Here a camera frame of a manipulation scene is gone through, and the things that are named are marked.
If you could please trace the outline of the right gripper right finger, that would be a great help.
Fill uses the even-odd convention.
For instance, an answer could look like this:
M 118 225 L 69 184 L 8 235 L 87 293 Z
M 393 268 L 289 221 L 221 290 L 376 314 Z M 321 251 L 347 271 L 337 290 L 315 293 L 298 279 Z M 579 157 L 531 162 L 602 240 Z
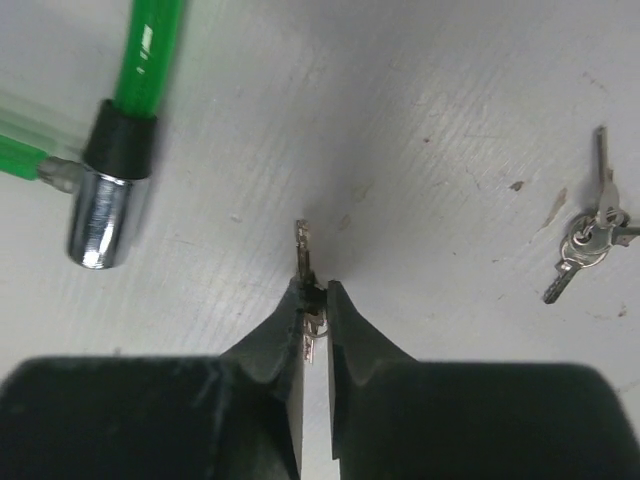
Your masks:
M 419 361 L 327 291 L 332 453 L 345 479 L 635 479 L 613 388 L 567 363 Z

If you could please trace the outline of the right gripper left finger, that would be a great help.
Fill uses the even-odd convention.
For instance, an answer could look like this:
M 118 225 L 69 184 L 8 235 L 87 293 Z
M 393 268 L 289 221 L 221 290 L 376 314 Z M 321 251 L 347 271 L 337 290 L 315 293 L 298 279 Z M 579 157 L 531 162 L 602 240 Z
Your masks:
M 49 356 L 1 384 L 5 479 L 297 479 L 301 294 L 221 355 Z

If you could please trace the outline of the green cable bike lock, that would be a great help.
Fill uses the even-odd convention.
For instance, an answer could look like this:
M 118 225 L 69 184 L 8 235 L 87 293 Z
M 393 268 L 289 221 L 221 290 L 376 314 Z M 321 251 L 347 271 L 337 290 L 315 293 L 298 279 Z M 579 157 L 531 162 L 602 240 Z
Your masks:
M 66 254 L 91 270 L 124 262 L 138 234 L 154 168 L 158 114 L 185 4 L 134 1 L 112 97 L 100 102 L 78 160 L 55 130 L 1 111 L 1 170 L 74 197 Z

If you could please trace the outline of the small silver keys right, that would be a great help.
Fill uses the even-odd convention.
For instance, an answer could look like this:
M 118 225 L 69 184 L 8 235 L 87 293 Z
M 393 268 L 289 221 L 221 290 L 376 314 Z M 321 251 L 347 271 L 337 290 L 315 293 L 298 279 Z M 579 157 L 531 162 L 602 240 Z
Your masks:
M 633 226 L 631 216 L 621 208 L 609 161 L 606 125 L 595 129 L 594 141 L 599 176 L 595 210 L 577 217 L 568 228 L 560 244 L 558 274 L 542 297 L 547 305 L 557 302 L 581 270 L 600 264 L 614 247 L 628 247 L 639 237 L 639 226 Z

